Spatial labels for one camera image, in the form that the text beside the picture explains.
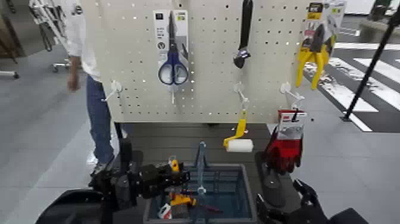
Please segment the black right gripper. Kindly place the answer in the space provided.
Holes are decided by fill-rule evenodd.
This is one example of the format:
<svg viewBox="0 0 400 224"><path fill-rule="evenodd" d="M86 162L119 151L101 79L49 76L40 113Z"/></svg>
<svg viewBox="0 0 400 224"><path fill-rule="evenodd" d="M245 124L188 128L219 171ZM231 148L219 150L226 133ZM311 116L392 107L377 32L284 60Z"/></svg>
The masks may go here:
<svg viewBox="0 0 400 224"><path fill-rule="evenodd" d="M329 219L320 206L314 188L300 179L294 180L293 187L301 195L301 207L290 213L270 209L268 215L263 196L257 194L257 216L260 222L273 224L273 220L277 220L285 224L327 224Z"/></svg>

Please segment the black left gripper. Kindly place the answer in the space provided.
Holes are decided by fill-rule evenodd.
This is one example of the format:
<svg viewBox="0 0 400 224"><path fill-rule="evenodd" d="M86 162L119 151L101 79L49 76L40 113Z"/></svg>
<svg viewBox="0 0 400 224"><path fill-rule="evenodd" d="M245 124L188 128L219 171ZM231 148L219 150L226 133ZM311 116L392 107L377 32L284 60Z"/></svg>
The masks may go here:
<svg viewBox="0 0 400 224"><path fill-rule="evenodd" d="M163 184L166 174L175 179L167 182L169 191L179 191L190 182L189 171L182 164L175 164L174 166L144 165L139 168L140 195L143 198L153 198L160 195L164 190Z"/></svg>

